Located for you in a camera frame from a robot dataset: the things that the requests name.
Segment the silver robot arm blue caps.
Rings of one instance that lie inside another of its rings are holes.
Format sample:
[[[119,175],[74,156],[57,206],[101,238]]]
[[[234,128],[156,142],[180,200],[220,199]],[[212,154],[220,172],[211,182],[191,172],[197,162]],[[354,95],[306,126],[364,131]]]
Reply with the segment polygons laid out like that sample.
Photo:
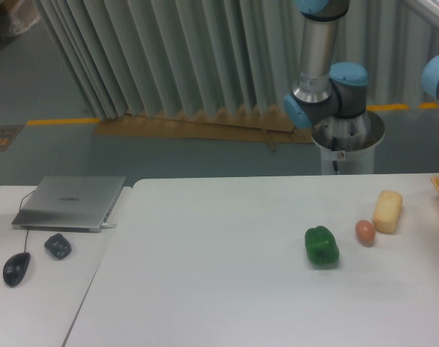
[[[296,127],[366,103],[439,101],[439,1],[298,1],[299,75],[284,97]]]

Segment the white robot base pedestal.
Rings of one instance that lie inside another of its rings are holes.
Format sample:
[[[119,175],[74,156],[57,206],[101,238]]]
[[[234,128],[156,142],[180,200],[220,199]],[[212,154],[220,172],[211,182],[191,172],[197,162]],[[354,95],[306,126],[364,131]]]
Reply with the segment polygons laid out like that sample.
[[[311,135],[320,150],[321,174],[372,174],[385,124],[371,111],[350,119],[331,116],[313,126]]]

